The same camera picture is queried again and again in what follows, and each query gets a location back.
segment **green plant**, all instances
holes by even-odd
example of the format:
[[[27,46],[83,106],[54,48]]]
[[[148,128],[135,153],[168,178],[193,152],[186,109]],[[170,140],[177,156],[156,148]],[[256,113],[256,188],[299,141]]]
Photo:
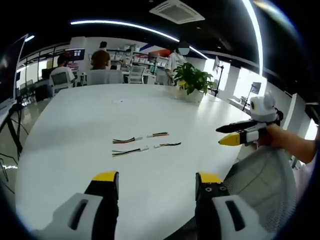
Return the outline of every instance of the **green plant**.
[[[186,90],[188,95],[195,89],[203,91],[204,94],[206,94],[208,88],[212,89],[217,87],[215,82],[207,80],[208,78],[212,78],[211,74],[200,71],[191,63],[186,62],[175,68],[173,71],[176,72],[176,75],[174,76],[175,84],[178,84],[181,89]]]

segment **floor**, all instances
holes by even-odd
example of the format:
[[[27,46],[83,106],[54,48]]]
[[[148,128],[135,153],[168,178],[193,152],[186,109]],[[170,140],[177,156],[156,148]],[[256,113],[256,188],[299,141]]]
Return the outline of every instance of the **floor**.
[[[38,117],[42,113],[42,111],[46,108],[48,103],[50,102],[50,99],[46,99],[40,102],[34,102],[31,104],[28,104],[25,106],[22,110],[22,120],[21,123],[26,129],[26,131],[29,133],[37,121]],[[13,115],[12,118],[14,120],[18,120],[17,114]],[[24,146],[24,143],[27,139],[27,133],[26,131],[21,128],[20,129],[20,142],[22,146]],[[246,156],[248,156],[250,153],[252,153],[255,149],[249,145],[249,146],[242,146],[240,149],[240,152],[238,154],[237,160],[242,160]],[[10,135],[8,126],[5,126],[0,133],[0,161],[3,159],[3,163],[8,181],[6,180],[5,174],[2,170],[0,170],[0,180],[2,181],[1,187],[3,188],[4,193],[7,196],[8,203],[12,207],[13,210],[15,210],[15,184],[16,184],[16,174],[18,166],[16,162],[18,162],[18,156],[17,156],[17,148],[16,145]]]

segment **round table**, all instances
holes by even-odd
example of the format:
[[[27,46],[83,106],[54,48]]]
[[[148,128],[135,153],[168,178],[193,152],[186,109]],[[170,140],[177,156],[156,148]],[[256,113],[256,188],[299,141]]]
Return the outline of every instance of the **round table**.
[[[172,89],[106,84],[61,90],[34,124],[19,161],[16,212],[26,227],[43,229],[56,208],[107,171],[119,172],[117,240],[164,239],[190,220],[196,173],[224,179],[240,151],[219,145],[225,134],[216,128],[250,116],[209,94],[200,104],[175,99]],[[160,132],[169,136],[145,137]],[[145,146],[149,150],[112,157],[112,150]]]

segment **air conditioner vent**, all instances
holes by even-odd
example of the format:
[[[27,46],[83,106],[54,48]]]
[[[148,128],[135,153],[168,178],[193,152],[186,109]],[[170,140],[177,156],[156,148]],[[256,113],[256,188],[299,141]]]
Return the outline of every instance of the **air conditioner vent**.
[[[167,0],[149,11],[175,24],[205,20],[197,11],[179,0]]]

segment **hand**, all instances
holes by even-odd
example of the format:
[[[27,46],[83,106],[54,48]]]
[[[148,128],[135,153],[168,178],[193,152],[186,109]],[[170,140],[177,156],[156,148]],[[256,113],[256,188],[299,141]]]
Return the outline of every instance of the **hand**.
[[[288,132],[276,124],[266,126],[266,131],[267,134],[259,137],[258,145],[270,145],[274,148],[282,148]]]

